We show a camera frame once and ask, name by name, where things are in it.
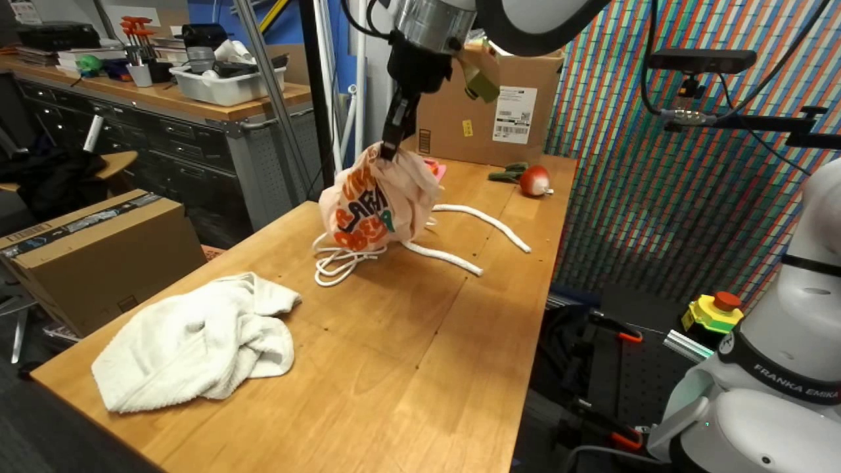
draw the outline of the storage cabinet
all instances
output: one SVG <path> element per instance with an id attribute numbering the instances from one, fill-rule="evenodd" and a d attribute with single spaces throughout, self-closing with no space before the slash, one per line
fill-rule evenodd
<path id="1" fill-rule="evenodd" d="M 199 238 L 230 248 L 262 223 L 277 217 L 296 203 L 284 193 L 284 144 L 268 127 L 208 124 L 167 115 L 167 110 L 139 110 L 130 101 L 101 101 L 19 80 L 36 122 L 55 141 L 80 147 L 92 115 L 105 127 L 97 152 L 135 150 L 139 158 L 124 171 L 125 182 L 187 207 Z M 316 127 L 296 122 L 305 154 L 316 154 Z M 298 195 L 318 182 L 318 161 L 292 175 Z"/>

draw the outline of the wall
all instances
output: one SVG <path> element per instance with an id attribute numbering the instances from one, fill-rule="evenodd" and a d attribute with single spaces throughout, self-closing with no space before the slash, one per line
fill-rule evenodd
<path id="1" fill-rule="evenodd" d="M 750 70 L 731 76 L 735 102 L 778 62 L 817 3 L 660 3 L 656 48 L 756 49 Z M 647 0 L 623 0 L 565 48 L 548 152 L 580 161 L 570 203 L 557 291 L 599 299 L 623 283 L 685 302 L 699 291 L 732 290 L 753 302 L 798 216 L 804 175 L 773 158 L 745 131 L 662 131 L 639 101 L 647 40 Z M 798 115 L 825 104 L 823 133 L 841 133 L 839 74 L 841 10 L 832 3 L 782 74 L 745 112 Z M 722 90 L 708 81 L 708 110 Z M 652 74 L 652 101 L 669 104 L 680 76 Z M 782 147 L 785 133 L 762 133 L 814 171 L 839 154 Z"/>

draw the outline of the wooden table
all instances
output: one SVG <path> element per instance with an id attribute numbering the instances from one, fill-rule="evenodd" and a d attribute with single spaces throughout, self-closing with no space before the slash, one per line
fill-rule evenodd
<path id="1" fill-rule="evenodd" d="M 321 217 L 308 203 L 151 298 L 235 271 L 296 290 L 288 375 L 246 380 L 225 403 L 107 416 L 89 365 L 130 311 L 34 379 L 164 471 L 509 471 L 574 161 L 544 158 L 555 186 L 544 199 L 486 182 L 489 166 L 446 166 L 440 203 L 501 217 L 531 256 L 440 214 L 417 242 L 478 262 L 481 278 L 390 248 L 321 290 L 309 256 Z"/>

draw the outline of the robotic arm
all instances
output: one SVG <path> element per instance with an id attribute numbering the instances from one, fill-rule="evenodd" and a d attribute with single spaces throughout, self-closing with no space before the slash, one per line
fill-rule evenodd
<path id="1" fill-rule="evenodd" d="M 478 20 L 486 35 L 515 56 L 540 56 L 570 41 L 606 0 L 406 0 L 388 35 L 394 97 L 380 133 L 380 158 L 390 161 L 400 141 L 415 133 L 419 95 L 439 91 L 451 74 L 451 56 Z"/>

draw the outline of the black cable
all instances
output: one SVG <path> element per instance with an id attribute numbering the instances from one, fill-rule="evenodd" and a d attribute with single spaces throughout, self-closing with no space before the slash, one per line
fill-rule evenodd
<path id="1" fill-rule="evenodd" d="M 656 30 L 656 0 L 652 0 L 648 41 L 647 41 L 647 53 L 643 53 L 640 68 L 639 68 L 639 91 L 640 91 L 640 102 L 648 107 L 648 112 L 660 115 L 660 110 L 648 101 L 648 61 L 652 61 L 652 48 L 653 48 L 653 30 Z"/>
<path id="2" fill-rule="evenodd" d="M 371 31 L 371 30 L 365 30 L 362 24 L 356 24 L 356 18 L 352 18 L 352 14 L 348 14 L 348 9 L 346 9 L 346 0 L 339 0 L 339 3 L 342 3 L 344 15 L 346 15 L 346 24 L 354 26 L 360 35 L 377 37 L 377 40 L 388 40 L 386 35 Z"/>
<path id="3" fill-rule="evenodd" d="M 722 74 L 716 74 L 716 81 L 720 81 L 720 87 L 722 87 L 722 91 L 724 91 L 724 101 L 728 101 L 731 112 L 735 112 L 728 80 L 724 80 Z M 745 131 L 748 131 L 773 158 L 789 164 L 790 168 L 796 168 L 796 171 L 800 171 L 800 174 L 807 174 L 807 175 L 812 175 L 804 166 L 798 166 L 798 164 L 789 161 L 785 154 L 781 154 L 778 150 L 773 150 L 753 128 L 745 128 Z"/>
<path id="4" fill-rule="evenodd" d="M 753 91 L 748 91 L 728 115 L 735 115 L 741 107 L 745 107 L 775 76 L 778 70 L 789 62 L 789 57 L 798 49 L 798 45 L 807 40 L 823 10 L 831 5 L 831 0 L 823 0 L 814 10 L 814 15 L 807 20 L 807 26 L 796 35 L 796 40 L 789 45 L 785 56 L 773 65 L 773 70 L 758 81 Z"/>
<path id="5" fill-rule="evenodd" d="M 610 454 L 610 457 L 623 457 L 623 461 L 635 461 L 635 463 L 648 463 L 648 466 L 668 466 L 656 457 L 643 457 L 643 454 L 632 454 L 632 453 L 626 453 L 626 449 L 610 449 L 610 447 L 599 447 L 599 443 L 580 443 L 574 447 L 567 461 L 561 463 L 561 473 L 572 473 L 574 471 L 574 463 L 580 454 Z"/>

